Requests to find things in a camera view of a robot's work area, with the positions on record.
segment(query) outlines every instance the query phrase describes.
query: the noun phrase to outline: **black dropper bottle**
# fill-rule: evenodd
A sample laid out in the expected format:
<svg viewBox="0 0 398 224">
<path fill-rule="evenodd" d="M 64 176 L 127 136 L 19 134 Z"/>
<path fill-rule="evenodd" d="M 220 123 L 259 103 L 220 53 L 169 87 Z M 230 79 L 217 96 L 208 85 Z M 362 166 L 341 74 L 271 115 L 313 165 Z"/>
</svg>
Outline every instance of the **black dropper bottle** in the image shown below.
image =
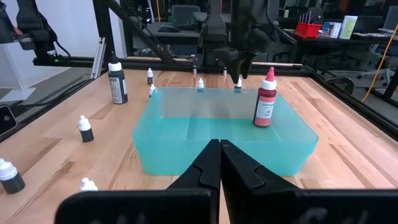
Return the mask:
<svg viewBox="0 0 398 224">
<path fill-rule="evenodd" d="M 117 56 L 112 52 L 111 62 L 108 63 L 109 68 L 109 82 L 111 84 L 112 99 L 113 103 L 123 104 L 127 103 L 127 88 L 126 80 L 124 77 L 124 71 L 122 64 L 119 62 Z"/>
</svg>

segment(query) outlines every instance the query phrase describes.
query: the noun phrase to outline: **red container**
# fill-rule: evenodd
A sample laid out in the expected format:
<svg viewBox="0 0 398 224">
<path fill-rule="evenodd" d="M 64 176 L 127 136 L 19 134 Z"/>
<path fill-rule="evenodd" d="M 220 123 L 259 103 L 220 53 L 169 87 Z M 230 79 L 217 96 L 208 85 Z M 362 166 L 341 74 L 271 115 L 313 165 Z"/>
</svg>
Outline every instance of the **red container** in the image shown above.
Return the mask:
<svg viewBox="0 0 398 224">
<path fill-rule="evenodd" d="M 296 27 L 296 34 L 301 37 L 317 38 L 321 24 L 305 24 L 299 22 Z"/>
</svg>

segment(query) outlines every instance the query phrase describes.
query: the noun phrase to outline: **white wall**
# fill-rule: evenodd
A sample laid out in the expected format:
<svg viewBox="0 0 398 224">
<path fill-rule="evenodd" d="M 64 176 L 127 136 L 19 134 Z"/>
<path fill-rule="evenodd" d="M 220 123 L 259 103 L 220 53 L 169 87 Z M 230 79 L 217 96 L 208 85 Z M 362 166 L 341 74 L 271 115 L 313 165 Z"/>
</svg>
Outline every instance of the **white wall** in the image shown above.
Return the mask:
<svg viewBox="0 0 398 224">
<path fill-rule="evenodd" d="M 16 0 L 2 0 L 6 11 L 16 26 L 18 6 Z M 92 0 L 36 0 L 39 11 L 58 36 L 58 41 L 73 55 L 94 57 L 98 40 L 98 29 L 95 20 Z M 116 15 L 111 12 L 111 23 L 114 36 L 115 51 L 118 57 L 125 57 L 123 26 Z M 16 67 L 25 87 L 34 85 L 50 78 L 67 68 L 38 67 L 32 63 L 34 51 L 22 50 L 18 43 L 6 44 L 10 52 L 8 60 Z M 60 48 L 57 52 L 66 55 Z"/>
<path fill-rule="evenodd" d="M 15 68 L 10 63 L 9 54 L 4 45 L 0 45 L 0 88 L 18 88 Z"/>
</svg>

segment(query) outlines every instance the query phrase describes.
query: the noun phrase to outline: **bottle label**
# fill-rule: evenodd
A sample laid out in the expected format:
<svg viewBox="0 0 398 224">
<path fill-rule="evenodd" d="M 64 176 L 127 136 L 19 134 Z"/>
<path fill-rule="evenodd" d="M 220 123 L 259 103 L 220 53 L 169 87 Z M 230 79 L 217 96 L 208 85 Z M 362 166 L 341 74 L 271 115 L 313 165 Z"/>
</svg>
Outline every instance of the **bottle label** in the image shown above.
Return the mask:
<svg viewBox="0 0 398 224">
<path fill-rule="evenodd" d="M 111 78 L 110 77 L 109 82 L 111 83 L 113 103 L 123 103 L 119 78 Z"/>
<path fill-rule="evenodd" d="M 123 92 L 126 95 L 127 94 L 127 87 L 126 87 L 126 80 L 123 80 Z"/>
<path fill-rule="evenodd" d="M 270 119 L 274 110 L 275 97 L 260 96 L 257 105 L 256 117 L 261 119 Z"/>
<path fill-rule="evenodd" d="M 148 85 L 154 84 L 154 78 L 147 78 L 148 79 Z"/>
</svg>

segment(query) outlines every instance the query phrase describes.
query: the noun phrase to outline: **orange cable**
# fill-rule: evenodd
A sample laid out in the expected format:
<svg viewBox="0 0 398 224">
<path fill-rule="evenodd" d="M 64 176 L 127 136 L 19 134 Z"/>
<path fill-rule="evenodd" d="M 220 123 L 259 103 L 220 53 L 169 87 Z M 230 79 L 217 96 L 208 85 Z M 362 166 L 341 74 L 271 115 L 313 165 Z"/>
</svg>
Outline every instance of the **orange cable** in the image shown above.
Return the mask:
<svg viewBox="0 0 398 224">
<path fill-rule="evenodd" d="M 386 49 L 385 49 L 385 51 L 384 51 L 383 58 L 382 58 L 382 60 L 381 60 L 381 63 L 379 64 L 379 68 L 377 69 L 377 72 L 376 72 L 376 74 L 374 75 L 372 85 L 369 87 L 368 92 L 366 93 L 365 97 L 361 100 L 361 102 L 364 102 L 364 101 L 366 100 L 366 98 L 369 96 L 369 93 L 371 92 L 371 90 L 372 90 L 372 88 L 373 88 L 373 85 L 374 85 L 374 82 L 376 81 L 377 75 L 378 75 L 379 72 L 380 72 L 382 62 L 383 62 L 384 59 L 386 58 L 386 54 L 387 54 L 388 48 L 390 47 L 390 44 L 391 44 L 392 40 L 394 39 L 394 36 L 395 36 L 395 34 L 396 34 L 396 32 L 397 32 L 397 29 L 398 29 L 398 25 L 396 25 L 396 29 L 394 30 L 394 33 L 392 33 L 391 38 L 390 38 L 390 41 L 389 41 L 388 44 L 387 44 L 387 47 L 386 47 Z"/>
<path fill-rule="evenodd" d="M 161 22 L 162 18 L 160 18 L 159 0 L 156 0 L 156 6 L 157 6 L 157 19 L 159 20 L 159 22 Z"/>
</svg>

